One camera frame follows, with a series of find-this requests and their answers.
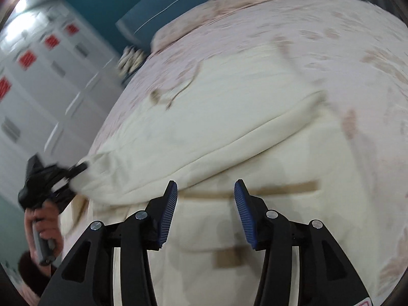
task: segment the ceiling light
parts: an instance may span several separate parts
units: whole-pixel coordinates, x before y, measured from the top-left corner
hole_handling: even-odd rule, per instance
[[[25,10],[25,8],[27,7],[27,0],[20,0],[17,5],[16,8],[14,9],[17,13],[21,13]]]
[[[35,23],[34,15],[25,13],[17,16],[7,27],[6,41],[17,38],[22,31],[30,30]]]

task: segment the blue headboard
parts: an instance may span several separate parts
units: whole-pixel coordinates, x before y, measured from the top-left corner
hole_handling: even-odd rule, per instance
[[[173,19],[208,0],[141,0],[117,23],[131,42],[150,52],[154,34]]]

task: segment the white cabinet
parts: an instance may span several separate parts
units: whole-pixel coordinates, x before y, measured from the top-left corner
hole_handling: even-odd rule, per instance
[[[13,203],[27,159],[73,165],[122,92],[117,54],[61,1],[0,34],[0,194]]]

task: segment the floral bedspread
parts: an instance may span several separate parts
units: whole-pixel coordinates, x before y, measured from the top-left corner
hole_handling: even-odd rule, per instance
[[[327,90],[378,210],[380,305],[408,265],[408,29],[358,0],[274,0],[238,10],[151,56],[115,104],[97,149],[154,89],[192,76],[201,60],[275,42],[306,80]]]

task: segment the metal screw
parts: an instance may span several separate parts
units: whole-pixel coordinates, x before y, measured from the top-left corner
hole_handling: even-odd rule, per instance
[[[144,210],[141,210],[137,212],[135,216],[138,220],[144,220],[145,218],[147,218],[147,213]]]
[[[313,220],[312,226],[316,229],[321,229],[323,228],[323,223],[321,223],[319,220]]]
[[[99,221],[95,221],[91,223],[92,230],[99,230],[101,226],[102,226],[102,223],[100,223]]]
[[[274,210],[268,210],[266,212],[266,216],[270,219],[276,219],[278,217],[278,213],[275,212]]]

